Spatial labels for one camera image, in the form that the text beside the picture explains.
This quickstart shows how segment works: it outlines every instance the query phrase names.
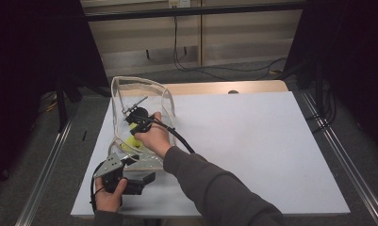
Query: white table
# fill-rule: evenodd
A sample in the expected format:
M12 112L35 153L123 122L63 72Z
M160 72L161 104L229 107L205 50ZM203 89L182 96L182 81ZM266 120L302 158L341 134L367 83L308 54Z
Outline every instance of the white table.
M221 87L229 87L228 84L241 94L199 91L196 95L173 96L176 130L191 147L208 161L235 173L285 215L349 213L292 93L279 89L281 92L244 94L251 91L239 83L208 85L219 86L216 93L226 93ZM181 85L173 86L182 90ZM98 163L107 157L112 138L110 105L71 215L93 217L90 178ZM141 196L123 196L122 212L139 218L200 216L177 180L164 171L156 173L156 180L144 188Z

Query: person's left hand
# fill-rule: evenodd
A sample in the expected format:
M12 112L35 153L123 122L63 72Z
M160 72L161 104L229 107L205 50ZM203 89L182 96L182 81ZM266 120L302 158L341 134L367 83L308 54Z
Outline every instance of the person's left hand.
M114 193L108 193L106 190L102 187L103 185L103 179L101 177L98 177L95 179L95 189L101 189L97 192L95 195L95 202L97 205L97 210L101 211L108 211L108 212L118 212L119 207L121 206L122 201L122 193L124 189L126 188L127 180L122 178L121 181L119 181L118 186L116 187Z

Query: sleeve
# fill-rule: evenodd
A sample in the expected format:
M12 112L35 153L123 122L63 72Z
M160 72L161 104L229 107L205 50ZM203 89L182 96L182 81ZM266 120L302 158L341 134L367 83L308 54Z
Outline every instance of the sleeve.
M113 212L96 210L94 214L94 226L117 226L123 224L123 215Z
M199 154L171 147L164 170L173 174L209 225L284 225L282 213L248 189L233 173Z

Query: person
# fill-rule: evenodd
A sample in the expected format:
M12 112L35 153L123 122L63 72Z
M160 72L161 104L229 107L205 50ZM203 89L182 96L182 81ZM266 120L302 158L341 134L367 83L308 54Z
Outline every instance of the person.
M159 112L155 117L161 120ZM135 138L164 160L164 170L177 178L207 225L284 225L283 215L274 205L253 193L233 173L197 153L189 154L172 146L169 132L162 126L153 123L147 133L136 133ZM123 224L118 210L126 183L122 179L113 194L104 189L97 193L94 225ZM95 186L103 187L101 178L96 179Z

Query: transparent pouch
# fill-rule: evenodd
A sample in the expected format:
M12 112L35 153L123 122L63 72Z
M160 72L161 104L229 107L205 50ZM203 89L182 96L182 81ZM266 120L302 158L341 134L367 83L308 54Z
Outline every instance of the transparent pouch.
M126 117L137 107L145 108L150 115L159 111L162 122L174 128L174 104L169 90L163 85L143 78L117 76L112 79L112 109L114 138L109 145L108 154L116 153L121 159L132 158L136 163L125 170L163 170L162 159L147 149L131 135L135 127ZM175 145L174 136L170 143Z

